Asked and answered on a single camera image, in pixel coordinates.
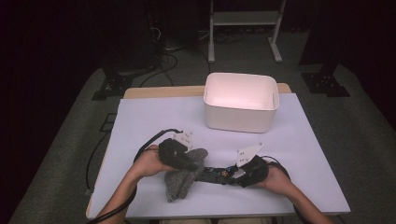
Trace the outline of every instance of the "wooden table edge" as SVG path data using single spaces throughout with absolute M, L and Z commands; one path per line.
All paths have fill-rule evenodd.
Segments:
M 279 93 L 291 93 L 290 86 L 286 83 L 277 83 Z M 130 88 L 126 90 L 124 99 L 158 98 L 178 96 L 203 96 L 205 86 L 178 86 L 178 87 L 146 87 Z

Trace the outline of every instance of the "white table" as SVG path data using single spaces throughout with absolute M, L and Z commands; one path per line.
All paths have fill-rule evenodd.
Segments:
M 349 206 L 293 93 L 280 94 L 280 107 L 267 133 L 237 133 L 205 126 L 202 96 L 123 99 L 97 178 L 87 217 L 103 208 L 132 165 L 137 150 L 160 130 L 192 132 L 194 147 L 209 152 L 205 166 L 235 164 L 236 150 L 264 143 L 259 155 L 278 159 L 292 181 L 326 214 L 350 212 Z M 170 137 L 166 134 L 155 143 Z M 142 179 L 127 212 L 131 218 L 256 217 L 293 214 L 283 196 L 254 187 L 195 182 L 184 200 L 166 201 L 164 173 Z

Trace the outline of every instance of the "forearm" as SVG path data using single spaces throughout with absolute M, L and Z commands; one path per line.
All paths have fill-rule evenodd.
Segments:
M 318 210 L 318 208 L 297 187 L 293 186 L 286 196 L 294 206 L 296 206 L 300 214 L 310 223 L 332 223 L 332 221 L 321 213 L 320 210 Z
M 98 214 L 102 216 L 108 212 L 111 212 L 115 208 L 119 207 L 121 204 L 126 202 L 126 200 L 132 195 L 134 189 L 136 188 L 137 182 L 141 179 L 140 176 L 135 175 L 134 172 L 131 170 L 125 175 L 125 177 L 121 180 L 120 184 L 118 185 L 117 189 L 114 191 L 113 195 L 111 196 L 110 200 L 106 203 L 105 207 L 101 210 Z M 110 217 L 100 223 L 122 223 L 125 219 L 125 215 L 127 212 L 127 208 L 123 209 L 121 212 L 117 213 L 115 216 Z

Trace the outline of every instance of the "white plastic bin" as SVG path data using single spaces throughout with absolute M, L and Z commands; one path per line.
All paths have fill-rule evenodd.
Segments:
M 245 133 L 267 132 L 279 107 L 276 81 L 249 74 L 210 74 L 204 101 L 209 128 Z

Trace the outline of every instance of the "shelf leg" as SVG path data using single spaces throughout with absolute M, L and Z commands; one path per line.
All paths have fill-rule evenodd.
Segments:
M 271 51 L 273 52 L 274 57 L 275 57 L 275 61 L 277 63 L 282 63 L 283 62 L 282 57 L 280 57 L 279 50 L 277 49 L 276 39 L 277 39 L 277 35 L 279 33 L 280 23 L 282 22 L 283 11 L 285 9 L 285 5 L 286 5 L 286 0 L 282 0 L 282 3 L 280 4 L 279 12 L 277 13 L 274 34 L 273 34 L 272 37 L 268 38 L 268 41 L 269 41 L 270 47 L 271 47 Z
M 215 43 L 213 41 L 213 0 L 210 1 L 210 20 L 209 20 L 209 44 L 207 52 L 207 60 L 210 63 L 215 62 Z

